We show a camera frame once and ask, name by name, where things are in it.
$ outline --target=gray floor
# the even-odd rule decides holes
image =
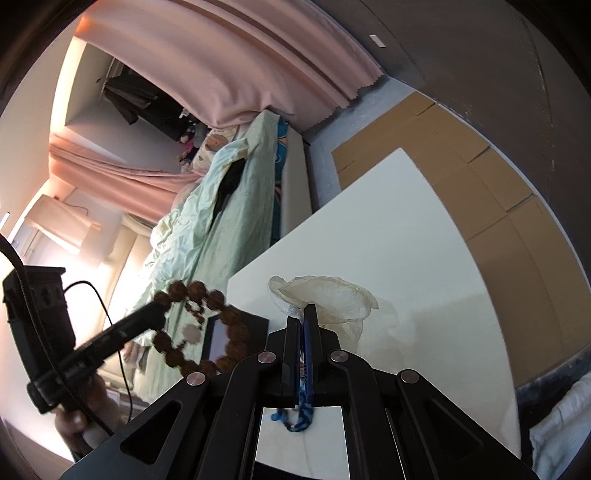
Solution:
[[[374,87],[364,89],[348,108],[339,109],[328,120],[303,134],[310,143],[308,168],[315,210],[341,192],[332,151],[414,91],[386,77]]]

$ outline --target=hanging clothes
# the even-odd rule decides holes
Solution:
[[[104,94],[130,125],[143,118],[174,141],[189,126],[188,117],[179,118],[183,111],[180,103],[135,73],[123,73],[107,80]]]

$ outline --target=silver screw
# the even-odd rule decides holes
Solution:
[[[347,352],[343,352],[342,350],[335,350],[330,354],[330,359],[333,362],[341,364],[349,359],[349,354]]]
[[[403,370],[400,374],[400,378],[404,383],[417,383],[418,380],[421,378],[419,374],[416,373],[414,370]]]
[[[277,360],[277,356],[273,352],[261,352],[257,356],[257,360],[262,364],[271,364]]]
[[[187,383],[192,387],[195,387],[196,385],[201,385],[205,382],[205,378],[205,375],[201,372],[193,372],[187,375]]]

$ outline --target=curtain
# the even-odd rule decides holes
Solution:
[[[308,0],[98,0],[76,36],[217,128],[268,108],[304,131],[382,74]]]
[[[100,230],[99,222],[48,195],[39,197],[27,213],[25,222],[74,255],[80,253],[82,242],[91,228]]]
[[[49,172],[154,223],[170,211],[179,190],[203,177],[203,173],[172,174],[116,163],[55,135],[49,144]]]

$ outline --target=beaded bracelet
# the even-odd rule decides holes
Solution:
[[[246,357],[246,342],[249,334],[248,328],[241,321],[242,313],[236,307],[226,305],[226,299],[219,290],[208,292],[205,285],[200,281],[195,281],[186,287],[182,281],[176,280],[168,286],[167,292],[156,292],[154,301],[164,306],[166,311],[170,309],[173,303],[185,301],[185,310],[197,322],[196,325],[185,325],[183,329],[184,339],[177,346],[173,346],[170,336],[162,330],[157,330],[152,340],[156,351],[164,355],[166,364],[171,368],[178,368],[182,376],[186,377],[192,372],[202,372],[208,377],[212,377],[217,372],[231,372],[236,364]],[[226,355],[218,358],[215,363],[211,360],[203,360],[199,363],[187,360],[183,353],[187,343],[195,345],[201,340],[205,322],[203,317],[204,305],[213,312],[219,312],[220,320],[226,325],[226,335],[229,338],[229,342],[226,344]]]

